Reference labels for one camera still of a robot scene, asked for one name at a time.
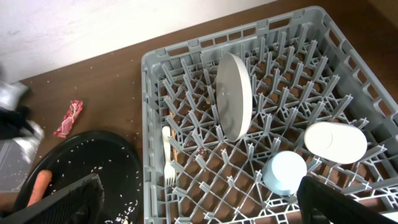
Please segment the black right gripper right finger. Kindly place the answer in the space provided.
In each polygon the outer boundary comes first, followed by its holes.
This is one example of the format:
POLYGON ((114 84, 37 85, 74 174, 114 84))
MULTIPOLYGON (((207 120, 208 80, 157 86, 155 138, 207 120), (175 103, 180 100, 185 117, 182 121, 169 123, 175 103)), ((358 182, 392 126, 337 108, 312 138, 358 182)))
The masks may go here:
POLYGON ((302 178, 297 191, 302 222, 394 224, 387 218, 312 177, 302 178))

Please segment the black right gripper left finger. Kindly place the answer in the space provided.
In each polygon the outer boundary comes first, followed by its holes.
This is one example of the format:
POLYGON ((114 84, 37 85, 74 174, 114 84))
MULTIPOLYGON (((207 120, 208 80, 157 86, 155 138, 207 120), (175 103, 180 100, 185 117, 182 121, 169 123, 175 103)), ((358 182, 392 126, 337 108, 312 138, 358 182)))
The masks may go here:
POLYGON ((1 219, 1 224, 93 224, 97 222, 103 202, 100 177, 90 174, 1 219))

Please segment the orange carrot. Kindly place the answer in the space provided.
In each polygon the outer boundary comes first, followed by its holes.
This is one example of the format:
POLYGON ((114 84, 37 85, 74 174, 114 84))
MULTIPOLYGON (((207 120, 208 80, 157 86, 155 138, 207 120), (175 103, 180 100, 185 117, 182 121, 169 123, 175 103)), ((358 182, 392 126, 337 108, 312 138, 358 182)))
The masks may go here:
POLYGON ((52 172, 50 170, 42 170, 38 173, 34 183, 34 187, 27 206, 31 206, 43 198, 43 195, 52 179, 52 172))

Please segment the blue plastic cup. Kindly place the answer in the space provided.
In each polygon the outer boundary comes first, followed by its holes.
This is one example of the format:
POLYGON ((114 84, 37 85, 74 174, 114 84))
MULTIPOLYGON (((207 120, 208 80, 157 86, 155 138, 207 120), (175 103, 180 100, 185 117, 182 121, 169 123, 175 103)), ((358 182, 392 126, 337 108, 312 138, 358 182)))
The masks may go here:
POLYGON ((300 155, 292 151, 281 151, 264 165, 262 181, 273 193, 288 196, 296 193, 306 174, 307 165, 300 155))

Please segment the small white cup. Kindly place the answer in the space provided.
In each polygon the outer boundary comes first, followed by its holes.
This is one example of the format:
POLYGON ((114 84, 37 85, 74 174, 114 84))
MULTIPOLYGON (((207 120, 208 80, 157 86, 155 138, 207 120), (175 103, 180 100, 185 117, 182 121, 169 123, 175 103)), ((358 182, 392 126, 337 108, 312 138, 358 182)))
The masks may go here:
POLYGON ((348 124, 317 122, 304 134, 305 147, 314 155, 339 164, 351 164, 362 158, 368 148, 363 132, 348 124))

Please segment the white plastic fork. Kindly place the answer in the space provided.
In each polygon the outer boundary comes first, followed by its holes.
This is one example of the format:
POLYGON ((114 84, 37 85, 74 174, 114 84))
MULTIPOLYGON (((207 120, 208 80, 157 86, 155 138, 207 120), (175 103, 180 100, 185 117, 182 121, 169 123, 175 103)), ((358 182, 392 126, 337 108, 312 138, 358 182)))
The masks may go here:
POLYGON ((164 178, 166 187, 172 187, 175 183, 175 169, 171 165, 171 145, 170 145, 171 130, 169 126, 162 128, 162 142, 164 147, 164 178))

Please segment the red snack wrapper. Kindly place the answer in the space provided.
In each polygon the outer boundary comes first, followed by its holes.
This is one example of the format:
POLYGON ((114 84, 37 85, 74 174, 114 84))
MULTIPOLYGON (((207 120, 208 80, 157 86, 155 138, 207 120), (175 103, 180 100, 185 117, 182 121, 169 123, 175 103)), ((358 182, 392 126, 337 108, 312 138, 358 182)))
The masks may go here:
POLYGON ((66 138, 80 112, 83 110, 82 100, 72 100, 60 127, 53 133, 54 136, 66 138))

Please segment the grey plate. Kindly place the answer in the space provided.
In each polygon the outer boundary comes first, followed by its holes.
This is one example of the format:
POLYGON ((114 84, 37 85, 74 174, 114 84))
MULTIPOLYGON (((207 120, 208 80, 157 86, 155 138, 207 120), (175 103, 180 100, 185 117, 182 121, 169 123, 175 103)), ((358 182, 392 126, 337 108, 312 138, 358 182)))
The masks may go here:
POLYGON ((225 53, 218 65, 216 106, 224 135, 230 141, 241 139, 250 127, 252 88, 244 62, 231 53, 225 53))

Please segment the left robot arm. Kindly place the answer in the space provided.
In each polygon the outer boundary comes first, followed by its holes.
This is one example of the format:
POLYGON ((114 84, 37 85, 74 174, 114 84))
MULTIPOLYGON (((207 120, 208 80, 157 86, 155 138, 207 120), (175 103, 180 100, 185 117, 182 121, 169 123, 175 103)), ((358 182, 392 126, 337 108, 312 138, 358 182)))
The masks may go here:
MULTIPOLYGON (((27 87, 19 82, 1 82, 1 139, 38 140, 40 130, 27 120, 30 109, 19 106, 27 87)), ((91 173, 44 197, 53 174, 41 170, 35 179, 28 204, 1 223, 95 223, 103 205, 104 190, 98 174, 91 173)))

